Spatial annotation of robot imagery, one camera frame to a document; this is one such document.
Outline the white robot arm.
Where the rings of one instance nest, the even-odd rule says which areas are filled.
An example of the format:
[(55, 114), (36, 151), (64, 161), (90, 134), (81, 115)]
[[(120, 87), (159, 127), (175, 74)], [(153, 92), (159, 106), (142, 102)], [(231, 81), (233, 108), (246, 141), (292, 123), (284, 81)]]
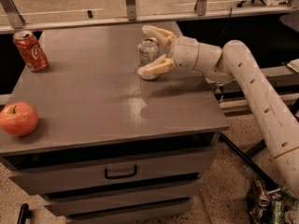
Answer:
[(160, 75), (177, 68), (197, 71), (222, 84), (237, 82), (286, 184), (299, 198), (299, 122), (269, 83), (249, 48), (239, 40), (220, 48), (152, 25), (144, 25), (142, 32), (170, 50), (140, 68), (139, 75)]

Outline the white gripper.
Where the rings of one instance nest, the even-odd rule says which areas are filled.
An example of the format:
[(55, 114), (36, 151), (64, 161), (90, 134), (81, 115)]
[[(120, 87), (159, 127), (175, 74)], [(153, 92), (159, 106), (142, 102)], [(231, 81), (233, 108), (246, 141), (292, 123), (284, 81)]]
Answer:
[[(148, 37), (154, 37), (160, 46), (170, 46), (177, 37), (173, 32), (153, 25), (143, 25), (142, 32)], [(192, 70), (199, 54), (199, 43), (187, 36), (176, 38), (172, 45), (172, 58), (160, 56), (152, 63), (139, 67), (137, 73), (141, 77), (157, 77), (174, 69)]]

